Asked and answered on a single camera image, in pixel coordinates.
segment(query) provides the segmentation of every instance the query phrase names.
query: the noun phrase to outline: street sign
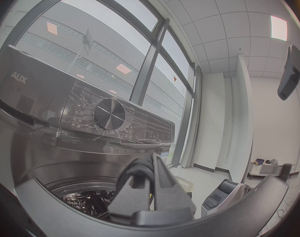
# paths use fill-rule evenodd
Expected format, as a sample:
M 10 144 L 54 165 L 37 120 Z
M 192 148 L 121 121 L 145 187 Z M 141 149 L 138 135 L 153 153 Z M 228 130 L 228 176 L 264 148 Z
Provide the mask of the street sign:
M 89 54 L 90 49 L 92 48 L 93 45 L 93 38 L 91 33 L 89 32 L 89 29 L 86 31 L 86 35 L 83 36 L 83 45 L 85 45 L 85 51 L 87 54 Z

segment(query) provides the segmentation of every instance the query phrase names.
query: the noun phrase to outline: white wall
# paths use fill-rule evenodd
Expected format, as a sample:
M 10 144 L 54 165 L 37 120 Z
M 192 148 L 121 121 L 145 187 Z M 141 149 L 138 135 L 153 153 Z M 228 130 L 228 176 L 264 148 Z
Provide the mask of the white wall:
M 217 160 L 216 167 L 229 169 L 228 158 L 229 150 L 232 140 L 232 129 L 233 129 L 233 88 L 232 88 L 232 77 L 226 77 L 225 80 L 225 124 L 224 132 Z
M 225 125 L 216 167 L 241 182 L 249 162 L 253 138 L 253 100 L 245 61 L 238 56 L 236 77 L 226 78 Z
M 223 73 L 203 76 L 200 117 L 192 163 L 215 169 L 225 122 Z
M 277 159 L 296 164 L 300 150 L 300 103 L 295 90 L 286 101 L 277 95 L 280 80 L 251 78 L 254 139 L 251 161 Z
M 234 182 L 241 182 L 249 162 L 253 138 L 253 96 L 249 73 L 241 54 L 238 55 L 233 83 L 233 113 L 229 171 Z

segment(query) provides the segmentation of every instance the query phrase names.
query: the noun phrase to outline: wall baseboard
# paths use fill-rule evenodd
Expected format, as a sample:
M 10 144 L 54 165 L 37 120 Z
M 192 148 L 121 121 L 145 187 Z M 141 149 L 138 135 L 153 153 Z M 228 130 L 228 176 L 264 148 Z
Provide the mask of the wall baseboard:
M 230 171 L 229 171 L 228 169 L 215 167 L 215 170 L 220 171 L 220 172 L 227 173 L 228 176 L 229 176 L 229 180 L 232 181 L 232 177 L 231 177 Z
M 200 169 L 203 169 L 203 170 L 206 170 L 206 171 L 212 172 L 212 173 L 214 173 L 214 172 L 215 172 L 215 170 L 214 170 L 213 168 L 204 167 L 204 166 L 201 166 L 201 165 L 198 165 L 198 164 L 195 164 L 195 163 L 194 163 L 194 167 L 196 167 L 196 168 L 200 168 Z

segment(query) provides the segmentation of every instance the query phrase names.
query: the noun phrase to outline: ceiling light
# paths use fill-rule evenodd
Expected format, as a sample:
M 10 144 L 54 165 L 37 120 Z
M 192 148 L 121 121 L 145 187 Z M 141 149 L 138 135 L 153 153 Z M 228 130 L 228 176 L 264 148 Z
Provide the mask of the ceiling light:
M 287 22 L 271 16 L 272 38 L 287 40 Z
M 118 69 L 123 74 L 128 74 L 131 72 L 129 68 L 127 68 L 124 64 L 120 64 L 116 69 Z
M 57 26 L 56 25 L 54 25 L 50 22 L 47 22 L 47 27 L 48 27 L 48 32 L 57 35 Z

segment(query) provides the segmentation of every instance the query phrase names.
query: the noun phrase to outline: window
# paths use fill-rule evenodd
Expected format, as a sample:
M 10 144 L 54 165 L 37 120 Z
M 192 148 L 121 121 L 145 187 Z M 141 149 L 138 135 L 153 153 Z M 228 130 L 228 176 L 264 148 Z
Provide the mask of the window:
M 185 85 L 159 54 L 142 107 L 175 124 L 175 142 L 181 127 L 185 96 Z
M 15 15 L 19 15 L 19 16 L 25 16 L 27 14 L 27 12 L 25 11 L 18 11 L 15 13 Z
M 0 49 L 4 44 L 7 36 L 10 34 L 10 27 L 16 26 L 16 24 L 23 18 L 23 16 L 36 6 L 41 0 L 18 0 L 18 2 L 13 6 L 12 11 L 10 11 L 2 25 L 7 25 L 3 29 L 0 27 Z
M 10 34 L 12 29 L 13 26 L 4 26 L 4 28 L 2 29 L 2 33 Z
M 168 52 L 168 54 L 172 57 L 172 59 L 175 61 L 176 65 L 179 67 L 181 72 L 184 74 L 185 78 L 188 78 L 188 72 L 189 72 L 189 63 L 187 59 L 185 58 L 185 55 L 183 54 L 182 50 L 180 49 L 178 43 L 175 41 L 175 39 L 172 37 L 171 33 L 169 31 L 166 31 L 162 46 L 164 49 Z
M 16 47 L 67 71 L 83 47 L 87 29 L 92 48 L 80 53 L 69 73 L 128 100 L 150 43 L 96 0 L 58 2 L 29 27 Z
M 115 0 L 138 18 L 150 31 L 157 24 L 157 18 L 139 0 Z

